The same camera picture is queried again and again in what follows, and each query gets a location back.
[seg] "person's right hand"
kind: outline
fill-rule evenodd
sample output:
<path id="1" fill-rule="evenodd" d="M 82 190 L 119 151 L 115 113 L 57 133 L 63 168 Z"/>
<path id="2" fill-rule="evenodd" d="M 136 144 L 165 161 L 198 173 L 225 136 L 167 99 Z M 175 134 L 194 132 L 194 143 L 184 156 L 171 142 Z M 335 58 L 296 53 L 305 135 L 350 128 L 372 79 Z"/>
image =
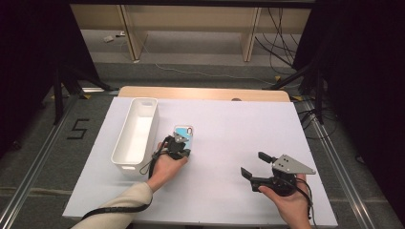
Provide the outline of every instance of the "person's right hand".
<path id="1" fill-rule="evenodd" d="M 297 175 L 297 178 L 306 180 L 305 175 Z M 297 187 L 308 194 L 308 188 L 303 182 L 297 180 Z M 266 186 L 260 186 L 259 190 L 276 204 L 281 218 L 291 229 L 310 228 L 308 219 L 308 201 L 301 193 L 295 192 L 289 197 L 280 197 L 272 189 Z"/>

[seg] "hand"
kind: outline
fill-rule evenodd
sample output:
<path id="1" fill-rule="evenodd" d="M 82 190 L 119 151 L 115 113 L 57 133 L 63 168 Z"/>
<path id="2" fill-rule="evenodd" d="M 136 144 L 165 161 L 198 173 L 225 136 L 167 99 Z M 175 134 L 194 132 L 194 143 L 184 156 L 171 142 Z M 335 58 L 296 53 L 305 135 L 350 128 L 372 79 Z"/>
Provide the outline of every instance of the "hand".
<path id="1" fill-rule="evenodd" d="M 297 178 L 306 180 L 305 175 L 297 175 Z M 303 182 L 298 180 L 297 187 L 308 194 L 307 186 Z M 295 192 L 289 197 L 280 197 L 266 186 L 260 186 L 259 190 L 276 204 L 281 218 L 291 229 L 310 228 L 308 201 L 301 193 Z"/>
<path id="2" fill-rule="evenodd" d="M 188 157 L 186 156 L 178 160 L 175 160 L 168 155 L 159 156 L 155 164 L 153 175 L 148 181 L 146 181 L 146 183 L 155 193 L 161 186 L 171 180 L 177 174 L 180 168 L 187 163 L 187 161 Z"/>

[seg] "white plastic bin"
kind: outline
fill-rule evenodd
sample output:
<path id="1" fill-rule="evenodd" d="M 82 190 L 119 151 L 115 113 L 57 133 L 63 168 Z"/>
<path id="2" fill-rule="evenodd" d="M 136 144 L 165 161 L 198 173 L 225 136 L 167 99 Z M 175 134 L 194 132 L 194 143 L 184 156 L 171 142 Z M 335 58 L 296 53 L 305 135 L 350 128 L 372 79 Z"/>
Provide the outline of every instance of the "white plastic bin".
<path id="1" fill-rule="evenodd" d="M 158 124 L 158 100 L 134 98 L 111 156 L 113 163 L 124 175 L 141 176 L 139 170 L 150 161 L 154 151 Z"/>

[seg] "forearm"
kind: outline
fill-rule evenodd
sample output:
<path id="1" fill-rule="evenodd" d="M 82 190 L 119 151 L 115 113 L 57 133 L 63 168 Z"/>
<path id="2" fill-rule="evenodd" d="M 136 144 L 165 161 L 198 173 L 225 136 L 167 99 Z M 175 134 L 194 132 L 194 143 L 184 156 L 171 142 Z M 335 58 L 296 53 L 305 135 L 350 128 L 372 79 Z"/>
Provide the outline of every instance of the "forearm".
<path id="1" fill-rule="evenodd" d="M 135 184 L 118 197 L 102 204 L 100 208 L 105 207 L 139 207 L 143 204 L 149 204 L 152 200 L 153 192 L 146 183 Z M 74 229 L 82 228 L 126 228 L 133 220 L 135 213 L 106 213 L 90 216 L 80 223 Z"/>

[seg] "gray carpet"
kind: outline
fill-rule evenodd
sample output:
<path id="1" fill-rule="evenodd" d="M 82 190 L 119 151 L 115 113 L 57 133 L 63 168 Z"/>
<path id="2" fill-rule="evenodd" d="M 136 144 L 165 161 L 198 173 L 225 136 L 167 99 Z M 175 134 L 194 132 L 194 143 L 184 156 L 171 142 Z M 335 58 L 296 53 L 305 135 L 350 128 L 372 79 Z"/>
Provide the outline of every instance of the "gray carpet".
<path id="1" fill-rule="evenodd" d="M 96 64 L 102 81 L 113 87 L 136 85 L 260 90 L 268 86 L 267 83 L 260 80 L 275 83 L 274 75 L 278 75 L 269 67 L 197 65 L 163 65 L 163 67 L 189 73 L 165 71 L 155 65 Z M 195 72 L 215 75 L 227 74 L 228 76 L 190 74 Z M 229 77 L 243 77 L 246 75 L 260 80 Z M 286 87 L 286 91 L 290 95 L 298 94 L 297 87 L 293 86 L 297 83 L 293 82 Z M 81 82 L 81 84 L 83 87 L 94 87 L 85 81 Z M 0 161 L 0 207 L 2 209 L 4 209 L 13 191 L 27 173 L 35 155 L 41 149 L 42 143 L 53 126 L 54 104 L 51 95 L 52 92 L 47 95 L 44 100 L 46 107 L 38 110 L 37 115 L 32 119 L 32 125 L 19 139 L 23 146 L 22 149 L 18 151 L 10 150 Z M 75 103 L 43 167 L 42 173 L 34 184 L 12 228 L 69 228 L 75 224 L 74 221 L 64 219 L 61 215 L 91 152 L 112 99 L 112 95 L 99 94 L 92 95 L 89 99 L 79 99 Z M 297 113 L 306 109 L 302 102 L 296 102 L 295 106 Z M 331 107 L 331 104 L 325 101 L 324 107 Z M 352 146 L 350 138 L 342 124 L 339 123 L 338 118 L 334 116 L 332 111 L 327 109 L 324 111 L 324 117 L 325 127 L 330 133 L 332 143 L 351 175 L 357 191 L 366 203 L 376 228 L 403 228 L 390 204 L 373 180 L 367 166 L 354 159 L 356 155 L 355 148 Z M 81 139 L 69 139 L 81 135 L 81 133 L 72 131 L 78 119 L 86 119 L 86 121 L 80 121 L 76 127 L 87 129 L 87 132 Z M 312 125 L 307 127 L 305 133 L 307 137 L 317 138 Z M 321 141 L 319 139 L 308 139 L 308 143 L 336 215 L 339 228 L 360 228 L 325 154 Z M 322 209 L 315 209 L 315 219 L 317 211 L 322 211 Z M 137 228 L 168 227 L 164 225 L 138 225 Z M 169 228 L 181 228 L 181 226 L 170 226 Z"/>

